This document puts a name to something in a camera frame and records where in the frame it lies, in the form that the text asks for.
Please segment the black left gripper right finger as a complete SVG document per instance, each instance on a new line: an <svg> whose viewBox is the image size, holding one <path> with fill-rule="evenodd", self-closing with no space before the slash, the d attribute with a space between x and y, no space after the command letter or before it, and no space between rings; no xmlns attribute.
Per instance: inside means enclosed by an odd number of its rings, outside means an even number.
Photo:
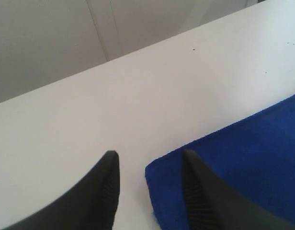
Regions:
<svg viewBox="0 0 295 230"><path fill-rule="evenodd" d="M192 230L295 230L295 224L253 203L193 150L182 154L182 197Z"/></svg>

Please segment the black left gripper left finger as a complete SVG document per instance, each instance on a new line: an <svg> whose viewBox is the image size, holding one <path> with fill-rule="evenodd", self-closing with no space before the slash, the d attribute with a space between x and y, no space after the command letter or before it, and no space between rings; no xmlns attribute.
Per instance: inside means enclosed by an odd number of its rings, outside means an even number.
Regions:
<svg viewBox="0 0 295 230"><path fill-rule="evenodd" d="M109 150L61 197L7 229L111 230L119 195L119 156Z"/></svg>

